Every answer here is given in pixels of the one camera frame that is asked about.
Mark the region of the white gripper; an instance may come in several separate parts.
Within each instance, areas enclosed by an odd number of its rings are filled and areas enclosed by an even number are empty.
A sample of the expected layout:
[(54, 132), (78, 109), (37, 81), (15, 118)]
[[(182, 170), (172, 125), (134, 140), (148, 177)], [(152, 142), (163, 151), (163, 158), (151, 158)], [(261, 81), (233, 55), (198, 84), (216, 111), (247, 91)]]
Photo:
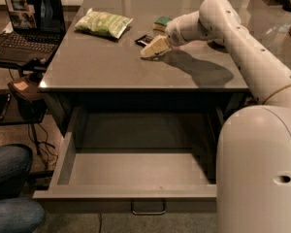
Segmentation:
[(178, 47), (188, 44), (190, 40), (184, 37), (187, 26), (191, 21), (188, 15), (176, 17), (167, 23), (165, 35), (156, 36), (149, 44), (141, 50), (141, 56), (148, 58), (160, 55), (170, 49), (171, 45)]

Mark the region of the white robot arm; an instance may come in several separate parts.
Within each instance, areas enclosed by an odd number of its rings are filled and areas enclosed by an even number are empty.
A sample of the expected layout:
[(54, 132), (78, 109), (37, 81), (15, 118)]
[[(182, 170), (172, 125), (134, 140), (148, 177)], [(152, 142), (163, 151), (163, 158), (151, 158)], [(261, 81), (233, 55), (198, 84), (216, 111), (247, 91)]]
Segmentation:
[(291, 233), (291, 70), (256, 41), (228, 0), (204, 0), (141, 52), (154, 57), (196, 40), (220, 41), (255, 105), (224, 123), (216, 157), (218, 233)]

